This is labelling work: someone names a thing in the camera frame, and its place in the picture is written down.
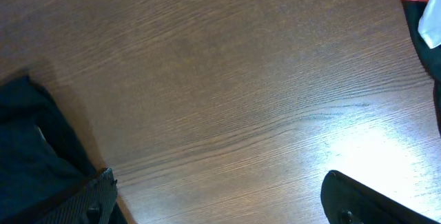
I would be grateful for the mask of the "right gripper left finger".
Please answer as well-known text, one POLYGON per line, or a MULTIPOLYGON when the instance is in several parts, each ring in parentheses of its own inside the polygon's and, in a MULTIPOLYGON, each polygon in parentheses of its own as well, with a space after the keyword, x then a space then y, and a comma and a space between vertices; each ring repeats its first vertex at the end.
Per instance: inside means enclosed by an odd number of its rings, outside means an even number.
POLYGON ((117 211, 116 179, 99 170, 20 213, 21 223, 111 223, 117 211))

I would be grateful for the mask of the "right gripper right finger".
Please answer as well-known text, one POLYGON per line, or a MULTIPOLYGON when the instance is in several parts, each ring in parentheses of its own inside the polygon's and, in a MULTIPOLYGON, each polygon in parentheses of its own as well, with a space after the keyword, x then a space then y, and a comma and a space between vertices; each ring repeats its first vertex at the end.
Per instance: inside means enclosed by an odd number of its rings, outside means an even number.
POLYGON ((325 176, 320 200, 331 224, 439 224, 337 170, 325 176))

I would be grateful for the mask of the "black shorts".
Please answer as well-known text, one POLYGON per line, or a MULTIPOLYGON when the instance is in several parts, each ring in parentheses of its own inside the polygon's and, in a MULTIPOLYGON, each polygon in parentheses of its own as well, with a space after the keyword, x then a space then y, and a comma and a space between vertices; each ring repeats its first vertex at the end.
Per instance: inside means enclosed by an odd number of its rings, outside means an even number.
MULTIPOLYGON (((44 87, 27 76, 1 86, 2 223, 98 171, 44 87)), ((117 207, 111 223, 126 223, 117 207)))

